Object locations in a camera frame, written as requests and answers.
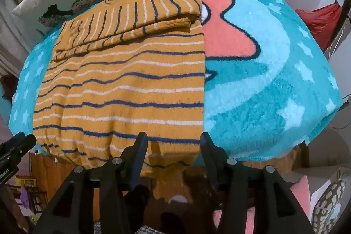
floral pillow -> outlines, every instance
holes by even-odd
[[[12,13],[44,35],[92,3],[93,0],[23,0]]]

red bag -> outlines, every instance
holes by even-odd
[[[315,41],[323,53],[331,45],[331,36],[339,21],[343,8],[340,4],[333,3],[317,10],[296,9],[295,12],[310,30]]]

dark cloth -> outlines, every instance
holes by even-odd
[[[18,78],[14,75],[5,75],[1,77],[0,82],[4,88],[4,95],[2,98],[11,102],[12,97],[17,90]]]

purple cloth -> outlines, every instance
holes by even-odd
[[[24,208],[29,208],[29,196],[25,186],[21,187],[20,199]]]

cushion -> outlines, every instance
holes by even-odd
[[[23,0],[12,12],[44,35],[92,3],[93,0]]]
[[[290,187],[291,192],[301,205],[303,211],[308,217],[310,214],[310,188],[308,185],[307,176],[303,176],[296,184]],[[219,226],[220,217],[222,215],[222,210],[216,210],[213,212],[213,222],[215,223],[216,228]],[[255,222],[255,208],[250,207],[247,210],[246,217],[246,230],[245,234],[253,233],[253,226]]]

